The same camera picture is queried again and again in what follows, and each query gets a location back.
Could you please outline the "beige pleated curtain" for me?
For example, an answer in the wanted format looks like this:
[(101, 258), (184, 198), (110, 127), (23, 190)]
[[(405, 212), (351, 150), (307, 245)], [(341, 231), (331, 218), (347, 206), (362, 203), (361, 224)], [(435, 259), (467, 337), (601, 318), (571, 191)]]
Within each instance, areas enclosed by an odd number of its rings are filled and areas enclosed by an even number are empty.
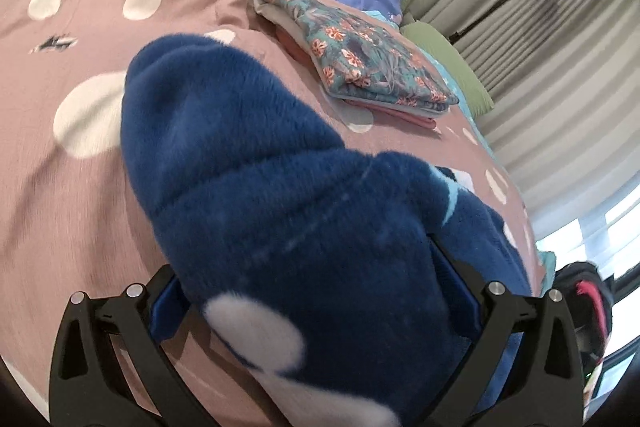
[[(498, 0), (407, 0), (449, 36)], [(478, 125), (537, 235), (639, 170), (639, 0), (511, 0), (456, 45), (494, 100)]]

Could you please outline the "pink polka dot bedspread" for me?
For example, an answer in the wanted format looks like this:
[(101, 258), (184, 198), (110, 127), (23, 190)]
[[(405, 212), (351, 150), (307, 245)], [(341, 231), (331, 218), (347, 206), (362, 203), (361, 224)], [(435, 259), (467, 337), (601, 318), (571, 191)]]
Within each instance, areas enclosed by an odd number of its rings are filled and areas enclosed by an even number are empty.
[(120, 108), (132, 58), (175, 32), (252, 54), (351, 147), (454, 170), (506, 221), (540, 286), (524, 202), (459, 107), (427, 130), (331, 98), (247, 0), (1, 0), (1, 355), (39, 412), (70, 295), (117, 295), (164, 263), (125, 176)]

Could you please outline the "navy fleece star pajama top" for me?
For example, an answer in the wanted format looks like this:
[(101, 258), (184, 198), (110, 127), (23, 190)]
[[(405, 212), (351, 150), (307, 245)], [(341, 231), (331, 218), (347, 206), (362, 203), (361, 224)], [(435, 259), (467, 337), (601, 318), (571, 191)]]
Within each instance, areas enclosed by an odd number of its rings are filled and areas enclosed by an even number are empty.
[(466, 173), (349, 148), (214, 39), (134, 57), (120, 144), (184, 292), (295, 426), (403, 426), (435, 399), (480, 331), (454, 260), (530, 293)]

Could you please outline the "green pillow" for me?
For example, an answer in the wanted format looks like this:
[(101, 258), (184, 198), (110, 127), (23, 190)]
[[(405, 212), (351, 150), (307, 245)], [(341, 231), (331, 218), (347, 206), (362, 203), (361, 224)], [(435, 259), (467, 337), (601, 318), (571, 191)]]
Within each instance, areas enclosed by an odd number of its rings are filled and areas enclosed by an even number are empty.
[(473, 69), (437, 29), (428, 23), (414, 22), (402, 26), (400, 32), (447, 69), (461, 89), (473, 117), (484, 116), (494, 108), (494, 100)]

